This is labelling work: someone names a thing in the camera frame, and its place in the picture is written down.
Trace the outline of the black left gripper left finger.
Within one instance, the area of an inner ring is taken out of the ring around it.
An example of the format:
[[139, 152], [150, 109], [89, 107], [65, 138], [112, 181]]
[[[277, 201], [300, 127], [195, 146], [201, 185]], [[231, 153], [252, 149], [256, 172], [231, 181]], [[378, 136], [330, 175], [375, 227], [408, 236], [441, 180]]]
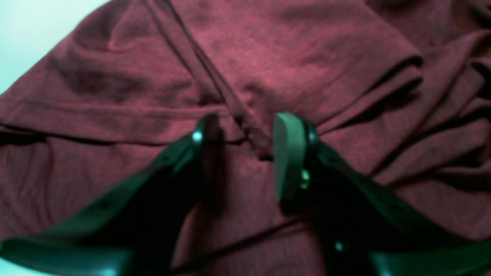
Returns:
[[2, 276], [166, 276], [188, 213], [214, 192], [219, 117], [69, 219], [1, 243]]

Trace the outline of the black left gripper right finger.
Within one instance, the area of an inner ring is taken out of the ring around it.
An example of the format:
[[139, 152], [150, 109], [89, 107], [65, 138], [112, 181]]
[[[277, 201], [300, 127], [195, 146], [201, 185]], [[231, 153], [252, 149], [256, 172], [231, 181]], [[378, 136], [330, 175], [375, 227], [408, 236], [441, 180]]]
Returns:
[[333, 276], [485, 276], [490, 240], [470, 241], [366, 177], [290, 112], [273, 123], [275, 199], [304, 215]]

